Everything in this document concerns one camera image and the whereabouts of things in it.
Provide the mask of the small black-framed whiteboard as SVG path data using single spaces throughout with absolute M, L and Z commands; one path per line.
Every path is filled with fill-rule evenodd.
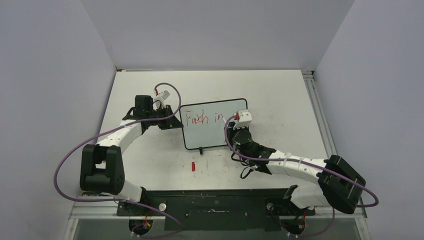
M 182 105 L 179 112 L 184 147 L 201 152 L 203 149 L 225 146 L 225 121 L 247 108 L 248 101 L 244 98 Z

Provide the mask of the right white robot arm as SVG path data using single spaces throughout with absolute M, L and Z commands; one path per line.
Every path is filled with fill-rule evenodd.
M 283 199 L 283 209 L 296 214 L 301 209 L 330 206 L 344 214 L 353 214 L 358 207 L 365 179 L 341 156 L 303 158 L 269 148 L 253 141 L 248 127 L 236 128 L 236 121 L 227 123 L 225 130 L 232 154 L 237 161 L 269 175 L 285 175 L 309 182 L 310 186 L 295 185 Z

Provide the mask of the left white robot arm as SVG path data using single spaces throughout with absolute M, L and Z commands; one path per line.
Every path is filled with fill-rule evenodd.
M 126 180 L 123 153 L 151 126 L 161 130 L 183 127 L 171 106 L 165 103 L 168 97 L 167 91 L 155 97 L 136 95 L 134 106 L 122 118 L 119 130 L 83 147 L 79 181 L 83 191 L 130 201 L 130 210 L 138 216 L 149 210 L 149 201 L 142 197 L 146 190 Z

